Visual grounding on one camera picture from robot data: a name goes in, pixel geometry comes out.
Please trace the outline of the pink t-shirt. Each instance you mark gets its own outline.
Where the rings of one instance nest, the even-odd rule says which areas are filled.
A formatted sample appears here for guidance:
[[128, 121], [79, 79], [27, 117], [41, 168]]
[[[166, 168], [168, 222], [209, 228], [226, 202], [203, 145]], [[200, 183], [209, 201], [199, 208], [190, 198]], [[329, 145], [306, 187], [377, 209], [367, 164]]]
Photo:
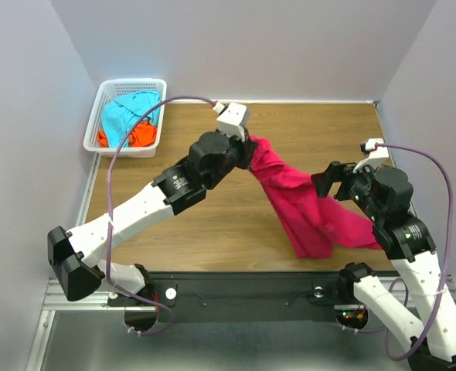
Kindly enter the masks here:
[[380, 250], [372, 223], [333, 198], [317, 196], [308, 173], [284, 162], [266, 138], [251, 136], [255, 144], [250, 173], [260, 183], [299, 258], [321, 260], [334, 246]]

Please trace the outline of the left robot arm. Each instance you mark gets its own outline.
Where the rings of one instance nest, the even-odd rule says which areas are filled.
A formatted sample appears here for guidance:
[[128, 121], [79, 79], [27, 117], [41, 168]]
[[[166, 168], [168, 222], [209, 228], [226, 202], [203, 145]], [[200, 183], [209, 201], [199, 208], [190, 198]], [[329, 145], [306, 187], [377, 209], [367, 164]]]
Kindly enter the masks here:
[[186, 157], [111, 213], [71, 230], [58, 226], [49, 231], [48, 261], [66, 299], [79, 301], [104, 289], [125, 294], [137, 305], [147, 303], [153, 287], [145, 268], [113, 264], [111, 250], [204, 200], [232, 170], [249, 168], [253, 153], [247, 133], [206, 132]]

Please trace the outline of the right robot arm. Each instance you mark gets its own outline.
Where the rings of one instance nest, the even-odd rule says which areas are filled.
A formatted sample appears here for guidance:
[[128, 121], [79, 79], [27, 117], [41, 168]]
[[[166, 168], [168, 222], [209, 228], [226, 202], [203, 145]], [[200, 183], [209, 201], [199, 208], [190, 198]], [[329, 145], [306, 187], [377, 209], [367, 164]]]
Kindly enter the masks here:
[[386, 326], [407, 352], [412, 370], [456, 370], [456, 304], [441, 283], [441, 268], [427, 226], [410, 211], [413, 186], [398, 168], [331, 162], [311, 177], [316, 193], [326, 197], [339, 183], [335, 199], [352, 200], [372, 221], [373, 236], [411, 297], [411, 313], [364, 263], [349, 263], [339, 272], [337, 295], [360, 301]]

